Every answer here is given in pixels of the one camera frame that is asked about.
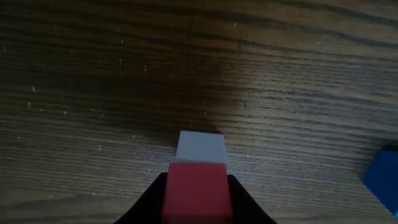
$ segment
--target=blue block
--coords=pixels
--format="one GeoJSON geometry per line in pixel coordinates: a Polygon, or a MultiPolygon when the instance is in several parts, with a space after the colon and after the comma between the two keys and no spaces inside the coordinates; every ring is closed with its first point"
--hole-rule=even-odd
{"type": "Polygon", "coordinates": [[[362,183],[398,217],[398,152],[380,152],[362,178],[362,183]]]}

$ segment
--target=wood grain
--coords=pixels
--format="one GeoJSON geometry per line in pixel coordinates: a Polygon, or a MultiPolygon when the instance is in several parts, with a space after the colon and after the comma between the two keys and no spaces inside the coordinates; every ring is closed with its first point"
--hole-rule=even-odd
{"type": "Polygon", "coordinates": [[[278,223],[396,223],[360,182],[398,134],[398,3],[0,2],[0,223],[112,223],[181,130],[225,135],[278,223]]]}

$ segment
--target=red block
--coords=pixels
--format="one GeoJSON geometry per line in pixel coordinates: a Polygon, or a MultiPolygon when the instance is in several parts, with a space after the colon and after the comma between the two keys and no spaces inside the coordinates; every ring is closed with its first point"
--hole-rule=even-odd
{"type": "Polygon", "coordinates": [[[224,164],[175,163],[169,166],[163,224],[232,222],[224,164]]]}

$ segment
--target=wooden surface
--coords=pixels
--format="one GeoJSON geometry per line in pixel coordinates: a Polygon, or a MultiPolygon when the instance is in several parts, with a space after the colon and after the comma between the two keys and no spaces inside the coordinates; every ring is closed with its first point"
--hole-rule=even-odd
{"type": "Polygon", "coordinates": [[[397,223],[360,182],[398,138],[398,3],[0,1],[0,223],[112,223],[221,132],[278,223],[397,223]]]}

